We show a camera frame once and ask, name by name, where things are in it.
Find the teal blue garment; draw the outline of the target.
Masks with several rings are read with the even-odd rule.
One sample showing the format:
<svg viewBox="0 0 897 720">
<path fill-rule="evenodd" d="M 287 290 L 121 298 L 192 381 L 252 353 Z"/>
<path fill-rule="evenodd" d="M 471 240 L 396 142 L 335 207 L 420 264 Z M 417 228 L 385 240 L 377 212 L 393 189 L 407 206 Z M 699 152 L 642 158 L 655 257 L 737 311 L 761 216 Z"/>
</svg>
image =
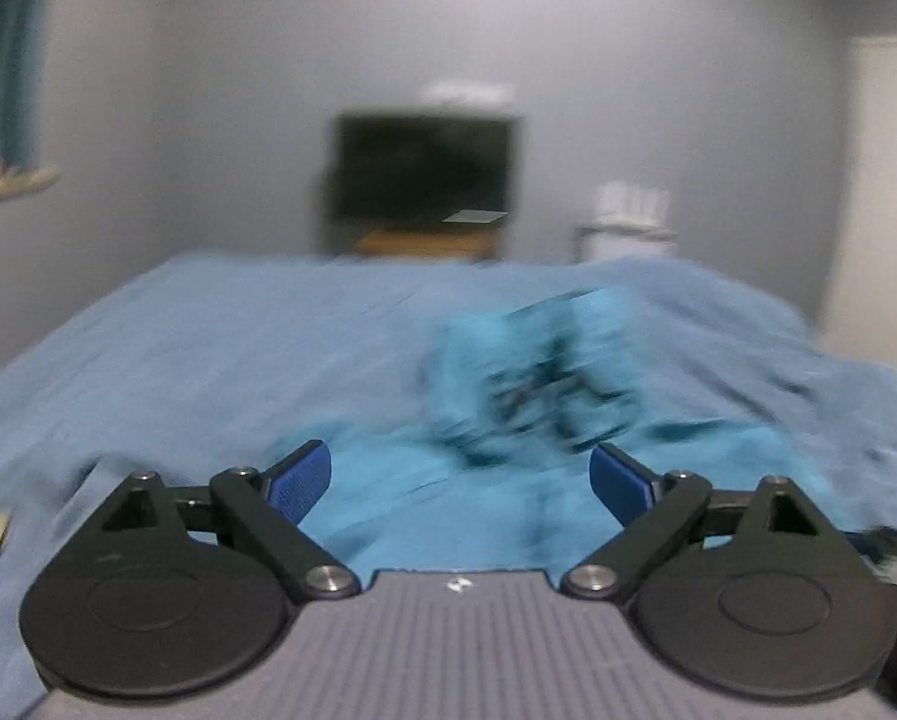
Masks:
<svg viewBox="0 0 897 720">
<path fill-rule="evenodd" d="M 603 442 L 654 472 L 728 489 L 787 475 L 839 525 L 855 515 L 780 427 L 683 416 L 650 397 L 614 291 L 447 320 L 414 426 L 338 424 L 328 494 L 310 536 L 357 574 L 377 569 L 565 571 L 617 532 L 590 489 Z"/>
</svg>

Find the light blue bed blanket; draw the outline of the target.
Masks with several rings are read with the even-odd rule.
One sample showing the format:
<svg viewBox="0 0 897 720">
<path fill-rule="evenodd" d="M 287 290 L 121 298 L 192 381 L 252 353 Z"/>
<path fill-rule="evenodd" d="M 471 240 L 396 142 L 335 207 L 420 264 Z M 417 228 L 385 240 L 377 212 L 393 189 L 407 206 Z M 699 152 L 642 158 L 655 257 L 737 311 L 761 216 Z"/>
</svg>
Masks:
<svg viewBox="0 0 897 720">
<path fill-rule="evenodd" d="M 185 255 L 0 372 L 0 718 L 43 694 L 23 595 L 136 470 L 199 486 L 320 439 L 331 488 L 305 528 L 357 574 L 567 571 L 617 528 L 587 457 L 469 463 L 427 384 L 449 320 L 590 291 L 634 400 L 627 454 L 722 488 L 787 475 L 841 527 L 897 528 L 897 372 L 824 355 L 798 310 L 716 271 Z"/>
</svg>

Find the white room door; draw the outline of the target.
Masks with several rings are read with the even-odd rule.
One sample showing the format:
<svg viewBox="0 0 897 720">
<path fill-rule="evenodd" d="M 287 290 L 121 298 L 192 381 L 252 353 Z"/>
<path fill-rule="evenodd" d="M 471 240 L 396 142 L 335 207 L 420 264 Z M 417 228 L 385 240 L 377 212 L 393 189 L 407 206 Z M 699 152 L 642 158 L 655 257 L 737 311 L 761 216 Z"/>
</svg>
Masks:
<svg viewBox="0 0 897 720">
<path fill-rule="evenodd" d="M 897 369 L 897 36 L 852 43 L 844 203 L 821 328 L 829 353 Z"/>
</svg>

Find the small white side table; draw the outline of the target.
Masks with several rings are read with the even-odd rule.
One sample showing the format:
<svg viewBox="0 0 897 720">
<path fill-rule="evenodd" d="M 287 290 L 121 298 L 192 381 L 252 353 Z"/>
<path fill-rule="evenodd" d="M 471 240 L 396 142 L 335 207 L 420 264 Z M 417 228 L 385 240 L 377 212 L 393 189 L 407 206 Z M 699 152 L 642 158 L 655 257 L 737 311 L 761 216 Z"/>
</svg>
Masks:
<svg viewBox="0 0 897 720">
<path fill-rule="evenodd" d="M 676 247 L 676 234 L 658 226 L 585 224 L 575 233 L 575 258 L 579 262 L 663 257 L 673 255 Z"/>
</svg>

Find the wooden tv stand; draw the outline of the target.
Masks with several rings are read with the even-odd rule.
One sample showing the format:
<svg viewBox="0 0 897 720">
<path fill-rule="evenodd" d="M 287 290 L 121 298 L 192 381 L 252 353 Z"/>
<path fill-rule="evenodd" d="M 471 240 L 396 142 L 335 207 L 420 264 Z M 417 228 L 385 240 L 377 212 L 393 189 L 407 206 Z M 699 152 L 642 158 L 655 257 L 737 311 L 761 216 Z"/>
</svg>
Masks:
<svg viewBox="0 0 897 720">
<path fill-rule="evenodd" d="M 489 227 L 378 227 L 354 244 L 361 257 L 375 259 L 494 260 L 500 234 Z"/>
</svg>

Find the white wifi router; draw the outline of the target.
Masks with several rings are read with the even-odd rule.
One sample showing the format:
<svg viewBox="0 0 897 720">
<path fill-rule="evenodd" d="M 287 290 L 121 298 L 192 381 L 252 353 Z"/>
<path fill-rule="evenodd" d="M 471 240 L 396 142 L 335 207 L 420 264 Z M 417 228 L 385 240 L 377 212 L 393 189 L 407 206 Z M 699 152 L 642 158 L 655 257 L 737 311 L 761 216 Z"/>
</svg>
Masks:
<svg viewBox="0 0 897 720">
<path fill-rule="evenodd" d="M 595 220 L 632 227 L 665 227 L 670 192 L 625 182 L 603 184 L 595 195 Z"/>
</svg>

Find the wooden window sill shelf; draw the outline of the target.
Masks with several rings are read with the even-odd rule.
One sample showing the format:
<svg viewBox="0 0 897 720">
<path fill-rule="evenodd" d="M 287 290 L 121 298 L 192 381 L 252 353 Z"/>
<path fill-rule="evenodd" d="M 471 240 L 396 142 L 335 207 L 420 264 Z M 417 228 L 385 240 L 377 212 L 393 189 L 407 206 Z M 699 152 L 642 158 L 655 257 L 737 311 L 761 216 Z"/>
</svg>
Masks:
<svg viewBox="0 0 897 720">
<path fill-rule="evenodd" d="M 39 167 L 33 171 L 0 168 L 0 203 L 21 199 L 53 187 L 61 177 L 57 167 Z"/>
</svg>

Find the black flat screen television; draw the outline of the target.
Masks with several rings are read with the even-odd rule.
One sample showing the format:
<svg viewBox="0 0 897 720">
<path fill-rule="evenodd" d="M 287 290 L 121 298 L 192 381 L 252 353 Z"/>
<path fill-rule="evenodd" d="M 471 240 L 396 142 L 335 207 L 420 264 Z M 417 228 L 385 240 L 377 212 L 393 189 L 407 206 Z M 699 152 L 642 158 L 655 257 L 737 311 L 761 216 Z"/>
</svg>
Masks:
<svg viewBox="0 0 897 720">
<path fill-rule="evenodd" d="M 500 223 L 512 211 L 520 135 L 512 115 L 344 112 L 332 127 L 331 216 L 403 226 Z"/>
</svg>

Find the white power strip on wall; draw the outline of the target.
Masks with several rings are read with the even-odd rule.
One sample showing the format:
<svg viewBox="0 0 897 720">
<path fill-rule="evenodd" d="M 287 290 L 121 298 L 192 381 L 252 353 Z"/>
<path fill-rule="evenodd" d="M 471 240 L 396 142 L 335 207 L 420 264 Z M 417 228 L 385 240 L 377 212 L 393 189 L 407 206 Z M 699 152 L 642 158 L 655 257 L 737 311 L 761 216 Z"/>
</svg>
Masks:
<svg viewBox="0 0 897 720">
<path fill-rule="evenodd" d="M 431 106 L 477 107 L 497 109 L 515 102 L 517 88 L 502 83 L 463 82 L 463 80 L 439 80 L 425 85 L 419 91 L 419 99 Z"/>
</svg>

